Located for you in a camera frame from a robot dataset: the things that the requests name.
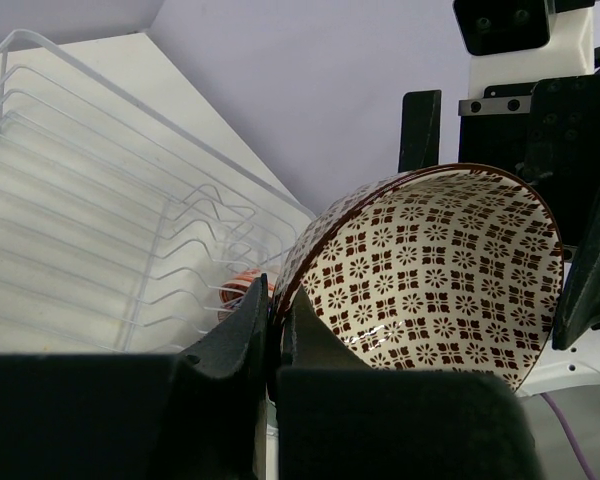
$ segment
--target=gray wall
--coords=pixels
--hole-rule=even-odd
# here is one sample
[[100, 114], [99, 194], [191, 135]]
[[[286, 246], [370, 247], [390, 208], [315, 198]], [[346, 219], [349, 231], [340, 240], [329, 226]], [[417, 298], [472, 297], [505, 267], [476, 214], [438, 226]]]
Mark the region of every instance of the gray wall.
[[150, 35], [316, 212], [396, 172], [408, 91], [442, 89], [457, 158], [469, 57], [451, 0], [166, 0]]
[[0, 41], [16, 28], [56, 43], [149, 28], [164, 0], [0, 0]]

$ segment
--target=screw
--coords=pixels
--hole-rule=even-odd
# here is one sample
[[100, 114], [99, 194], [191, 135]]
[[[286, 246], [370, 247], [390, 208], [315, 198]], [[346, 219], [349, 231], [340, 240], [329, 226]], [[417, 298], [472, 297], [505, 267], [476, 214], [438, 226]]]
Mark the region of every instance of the screw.
[[576, 130], [573, 130], [573, 129], [567, 130], [567, 133], [564, 134], [564, 139], [567, 142], [573, 142], [577, 138], [578, 138], [578, 132]]
[[547, 91], [549, 93], [556, 93], [560, 91], [560, 88], [562, 87], [562, 84], [560, 83], [560, 80], [556, 80], [555, 82], [552, 82], [551, 85], [549, 85], [549, 87], [547, 88]]
[[545, 125], [555, 125], [558, 122], [558, 116], [555, 113], [550, 113], [543, 120]]
[[520, 108], [520, 101], [513, 99], [513, 100], [509, 100], [509, 103], [507, 104], [507, 108], [511, 111], [511, 112], [515, 112]]
[[529, 19], [531, 18], [531, 14], [526, 10], [518, 10], [513, 15], [513, 23], [517, 26], [526, 25], [529, 23]]
[[478, 27], [478, 31], [486, 32], [491, 28], [491, 20], [481, 17], [476, 21], [476, 27]]
[[573, 112], [571, 115], [569, 115], [569, 123], [572, 124], [578, 124], [582, 121], [582, 114], [579, 112]]

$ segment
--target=brown floral pattern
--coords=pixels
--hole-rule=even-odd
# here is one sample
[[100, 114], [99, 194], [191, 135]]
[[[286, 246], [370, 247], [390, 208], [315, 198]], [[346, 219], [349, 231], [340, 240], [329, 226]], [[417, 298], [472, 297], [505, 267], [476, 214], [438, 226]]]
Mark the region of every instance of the brown floral pattern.
[[311, 224], [278, 278], [276, 318], [300, 281], [374, 368], [491, 372], [515, 389], [553, 325], [555, 225], [526, 187], [488, 168], [419, 175], [363, 187]]

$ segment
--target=bowl rim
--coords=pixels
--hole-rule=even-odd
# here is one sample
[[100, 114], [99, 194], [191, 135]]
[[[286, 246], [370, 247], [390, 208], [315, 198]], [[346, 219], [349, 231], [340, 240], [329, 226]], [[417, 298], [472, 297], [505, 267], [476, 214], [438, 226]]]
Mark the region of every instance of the bowl rim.
[[[564, 288], [564, 244], [562, 242], [562, 236], [560, 235], [560, 229], [558, 228], [558, 222], [556, 221], [556, 218], [555, 218], [553, 212], [551, 211], [551, 208], [549, 208], [549, 205], [544, 200], [544, 198], [542, 198], [542, 196], [531, 185], [529, 185], [527, 182], [525, 182], [523, 179], [521, 179], [520, 177], [518, 177], [512, 173], [507, 172], [506, 170], [502, 170], [497, 167], [492, 167], [491, 165], [483, 165], [483, 164], [479, 164], [479, 163], [450, 163], [450, 164], [445, 164], [445, 165], [434, 165], [432, 167], [427, 167], [427, 168], [423, 168], [420, 170], [414, 170], [412, 172], [405, 172], [402, 175], [398, 174], [396, 176], [395, 180], [379, 186], [378, 188], [373, 190], [371, 193], [369, 193], [365, 197], [361, 198], [358, 202], [356, 202], [355, 205], [351, 206], [343, 215], [341, 215], [333, 223], [333, 225], [329, 228], [329, 230], [327, 230], [325, 232], [325, 234], [320, 238], [320, 240], [318, 240], [316, 242], [316, 244], [313, 246], [313, 248], [309, 251], [309, 253], [306, 255], [306, 257], [300, 263], [300, 266], [296, 270], [296, 273], [294, 274], [294, 276], [289, 280], [286, 290], [283, 292], [279, 301], [277, 302], [276, 305], [274, 305], [274, 308], [272, 309], [272, 312], [271, 312], [272, 313], [272, 324], [275, 326], [278, 326], [278, 327], [282, 327], [282, 325], [284, 323], [283, 322], [284, 313], [286, 313], [287, 310], [289, 309], [289, 306], [291, 304], [291, 298], [294, 296], [294, 294], [300, 287], [302, 277], [309, 270], [314, 259], [316, 258], [316, 256], [318, 256], [320, 254], [320, 252], [322, 251], [324, 246], [338, 234], [340, 229], [347, 222], [349, 222], [349, 220], [359, 216], [362, 213], [363, 209], [365, 209], [366, 207], [368, 207], [370, 205], [373, 205], [378, 200], [378, 198], [383, 197], [390, 190], [394, 190], [395, 188], [402, 187], [414, 180], [419, 180], [419, 179], [428, 177], [428, 176], [436, 174], [436, 173], [443, 173], [443, 172], [448, 172], [448, 171], [453, 171], [453, 170], [467, 170], [470, 172], [477, 170], [480, 172], [493, 173], [496, 175], [500, 175], [509, 180], [512, 180], [513, 182], [517, 183], [521, 187], [525, 188], [529, 193], [532, 194], [533, 199], [535, 201], [537, 201], [538, 203], [540, 203], [540, 205], [542, 205], [545, 212], [548, 214], [548, 219], [551, 221], [551, 223], [555, 227], [555, 234], [558, 238], [558, 246], [560, 249], [560, 266], [561, 266], [561, 268], [560, 268], [561, 290], [560, 290], [560, 294], [558, 296], [558, 298], [560, 298], [560, 296], [562, 295], [562, 290]], [[551, 338], [551, 335], [552, 335], [552, 333], [549, 332], [545, 342], [541, 346], [542, 347], [541, 351], [544, 350], [544, 348], [546, 347], [547, 342]]]

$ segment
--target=dish rack wire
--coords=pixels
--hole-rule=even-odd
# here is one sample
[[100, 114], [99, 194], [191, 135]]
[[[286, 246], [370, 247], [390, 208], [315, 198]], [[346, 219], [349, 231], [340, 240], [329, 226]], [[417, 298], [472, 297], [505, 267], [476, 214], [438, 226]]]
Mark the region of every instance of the dish rack wire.
[[0, 352], [186, 348], [312, 218], [41, 35], [0, 44]]

